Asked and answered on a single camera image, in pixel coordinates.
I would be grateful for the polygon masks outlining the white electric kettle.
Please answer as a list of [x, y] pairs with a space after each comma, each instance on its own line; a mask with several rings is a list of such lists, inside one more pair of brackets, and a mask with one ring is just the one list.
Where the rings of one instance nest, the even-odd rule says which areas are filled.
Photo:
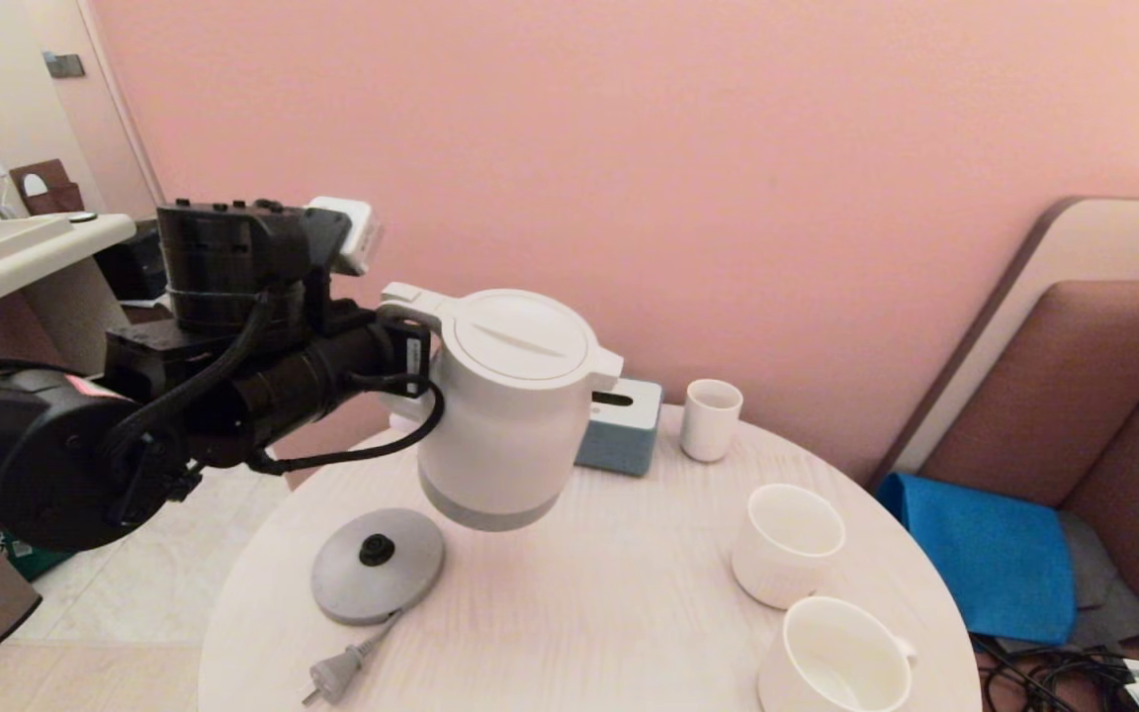
[[592, 396], [623, 370], [566, 304], [519, 289], [452, 298], [394, 281], [379, 316], [428, 325], [431, 382], [446, 410], [417, 443], [431, 504], [472, 530], [519, 530], [550, 512], [574, 470]]

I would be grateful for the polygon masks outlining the grey round kettle base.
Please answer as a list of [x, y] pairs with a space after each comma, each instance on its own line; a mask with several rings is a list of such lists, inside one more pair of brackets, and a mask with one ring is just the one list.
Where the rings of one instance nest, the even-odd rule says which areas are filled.
[[377, 625], [419, 604], [446, 567], [446, 540], [428, 515], [383, 508], [358, 515], [316, 554], [310, 590], [339, 625]]

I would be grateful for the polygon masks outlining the grey-blue tissue box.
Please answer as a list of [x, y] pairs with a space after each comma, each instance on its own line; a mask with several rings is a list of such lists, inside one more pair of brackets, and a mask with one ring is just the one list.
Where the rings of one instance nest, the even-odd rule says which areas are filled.
[[659, 383], [620, 379], [591, 394], [591, 414], [576, 466], [644, 478], [652, 467], [663, 388]]

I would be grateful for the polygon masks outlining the black box appliance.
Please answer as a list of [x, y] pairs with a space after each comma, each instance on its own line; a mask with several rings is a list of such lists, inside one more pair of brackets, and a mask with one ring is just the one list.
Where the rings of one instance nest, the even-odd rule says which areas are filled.
[[166, 293], [167, 271], [156, 220], [136, 222], [130, 239], [96, 252], [95, 262], [118, 301], [155, 301]]

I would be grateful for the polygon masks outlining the brown tissue holder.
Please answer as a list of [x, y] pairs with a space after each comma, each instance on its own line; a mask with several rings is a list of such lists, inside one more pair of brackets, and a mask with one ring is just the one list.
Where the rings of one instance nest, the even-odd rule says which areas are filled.
[[80, 185], [72, 181], [59, 159], [10, 167], [9, 174], [28, 216], [63, 215], [87, 211]]

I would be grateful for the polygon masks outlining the green shopping bag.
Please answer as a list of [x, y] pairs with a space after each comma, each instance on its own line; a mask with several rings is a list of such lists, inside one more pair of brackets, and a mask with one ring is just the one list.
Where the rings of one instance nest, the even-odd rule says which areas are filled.
[[0, 532], [0, 553], [27, 581], [46, 576], [46, 573], [54, 571], [75, 556], [73, 553], [57, 553], [27, 545], [27, 542], [6, 532]]

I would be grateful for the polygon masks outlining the white ribbed mug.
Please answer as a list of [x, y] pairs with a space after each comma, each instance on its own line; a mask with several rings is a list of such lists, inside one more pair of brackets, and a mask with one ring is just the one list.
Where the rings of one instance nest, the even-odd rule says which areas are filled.
[[918, 654], [880, 619], [835, 596], [785, 612], [756, 672], [763, 712], [901, 712]]
[[794, 484], [767, 484], [747, 497], [731, 547], [734, 580], [768, 607], [788, 609], [831, 581], [849, 531], [825, 497]]

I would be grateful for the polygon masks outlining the blue cloth bag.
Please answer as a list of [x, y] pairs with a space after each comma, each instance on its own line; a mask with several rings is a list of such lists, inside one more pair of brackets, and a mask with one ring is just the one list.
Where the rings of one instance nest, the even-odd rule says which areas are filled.
[[877, 499], [931, 559], [968, 632], [1070, 640], [1076, 576], [1056, 509], [904, 473], [887, 475]]

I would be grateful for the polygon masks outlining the brown upholstered sofa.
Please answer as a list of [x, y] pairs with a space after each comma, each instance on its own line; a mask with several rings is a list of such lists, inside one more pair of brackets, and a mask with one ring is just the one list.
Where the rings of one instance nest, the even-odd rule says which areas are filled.
[[1139, 281], [1054, 284], [919, 473], [1077, 514], [1139, 596]]

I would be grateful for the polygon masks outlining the grey cloth bag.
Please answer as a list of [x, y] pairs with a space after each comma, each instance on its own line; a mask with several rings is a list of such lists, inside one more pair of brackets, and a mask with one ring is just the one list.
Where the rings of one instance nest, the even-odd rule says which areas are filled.
[[1120, 646], [1139, 637], [1139, 596], [1118, 572], [1093, 527], [1072, 512], [1059, 513], [1075, 579], [1073, 648]]

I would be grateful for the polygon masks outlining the beige sink pedestal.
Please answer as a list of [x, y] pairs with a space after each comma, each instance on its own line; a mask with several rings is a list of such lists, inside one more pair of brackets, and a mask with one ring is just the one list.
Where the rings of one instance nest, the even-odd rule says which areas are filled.
[[105, 371], [107, 333], [131, 324], [95, 257], [28, 284], [23, 296], [60, 365], [87, 375]]

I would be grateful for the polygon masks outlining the white handleless cup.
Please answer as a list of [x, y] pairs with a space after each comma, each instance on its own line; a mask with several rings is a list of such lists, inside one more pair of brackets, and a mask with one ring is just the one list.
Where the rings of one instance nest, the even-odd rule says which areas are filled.
[[731, 449], [745, 406], [740, 388], [728, 382], [697, 379], [685, 392], [679, 447], [697, 463], [718, 463]]

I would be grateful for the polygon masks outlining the beige wall panel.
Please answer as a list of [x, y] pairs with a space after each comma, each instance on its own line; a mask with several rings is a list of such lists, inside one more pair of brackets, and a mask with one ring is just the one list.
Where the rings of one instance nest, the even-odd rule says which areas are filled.
[[1139, 281], [1139, 199], [1068, 197], [1038, 218], [994, 288], [872, 470], [916, 472], [993, 369], [1032, 306], [1058, 281]]

